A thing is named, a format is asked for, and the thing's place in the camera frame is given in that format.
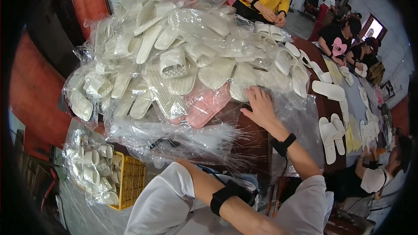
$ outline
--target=yellow paper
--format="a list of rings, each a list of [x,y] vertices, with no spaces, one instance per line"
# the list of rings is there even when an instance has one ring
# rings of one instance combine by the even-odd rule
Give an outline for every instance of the yellow paper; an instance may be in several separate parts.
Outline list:
[[[331,74],[332,82],[335,85],[341,86],[342,85],[342,74],[338,69],[338,66],[333,61],[328,61],[324,59],[325,64],[327,65],[328,71]]]

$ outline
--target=wrist strap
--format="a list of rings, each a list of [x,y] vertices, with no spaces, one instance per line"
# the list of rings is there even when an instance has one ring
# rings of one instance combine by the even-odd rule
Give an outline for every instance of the wrist strap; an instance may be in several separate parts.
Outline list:
[[[277,15],[280,15],[281,12],[285,13],[285,17],[287,17],[286,11],[284,10],[280,10],[279,13],[277,13]]]
[[[296,140],[296,136],[291,133],[286,138],[285,141],[278,141],[276,138],[273,138],[270,141],[270,145],[280,154],[280,156],[285,157],[287,153],[287,148]]]
[[[258,1],[259,1],[259,0],[253,0],[253,1],[251,2],[251,4],[250,4],[250,5],[251,5],[251,8],[252,8],[253,10],[257,10],[257,8],[255,8],[255,7],[254,7],[254,4],[255,4],[255,3],[257,3]]]

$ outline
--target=black cap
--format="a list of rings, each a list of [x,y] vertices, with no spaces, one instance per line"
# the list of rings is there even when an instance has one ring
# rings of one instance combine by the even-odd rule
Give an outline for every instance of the black cap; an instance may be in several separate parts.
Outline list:
[[[398,148],[400,149],[400,168],[404,173],[408,170],[409,161],[412,153],[412,140],[405,135],[398,137]]]
[[[374,53],[377,53],[379,48],[377,39],[375,39],[374,37],[368,37],[364,42],[366,43],[366,45],[370,46]]]
[[[353,38],[357,39],[360,30],[362,29],[362,24],[360,20],[356,17],[350,17],[347,19],[348,25],[350,26],[350,31],[353,34]]]

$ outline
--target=yellow plastic crate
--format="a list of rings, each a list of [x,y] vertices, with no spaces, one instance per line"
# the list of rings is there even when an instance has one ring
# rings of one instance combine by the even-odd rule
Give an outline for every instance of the yellow plastic crate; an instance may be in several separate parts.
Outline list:
[[[122,156],[122,171],[120,177],[119,205],[109,205],[115,210],[123,210],[133,206],[139,194],[145,188],[145,165],[138,159],[123,155],[115,151],[114,154]]]

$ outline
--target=white t-shirt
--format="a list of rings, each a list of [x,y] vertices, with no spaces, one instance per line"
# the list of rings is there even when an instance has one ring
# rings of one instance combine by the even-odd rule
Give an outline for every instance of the white t-shirt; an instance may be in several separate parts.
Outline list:
[[[331,6],[335,6],[335,0],[325,0],[324,4],[328,7],[331,8]]]
[[[366,168],[363,174],[363,179],[360,187],[368,193],[378,192],[384,185],[389,182],[390,176],[384,165],[372,170]]]
[[[322,235],[327,212],[325,190],[325,180],[321,175],[304,180],[295,194],[282,204],[274,221],[293,235]],[[133,206],[125,234],[241,233],[213,214],[210,207],[205,206],[202,201],[195,199],[189,172],[182,165],[173,162],[142,191]]]

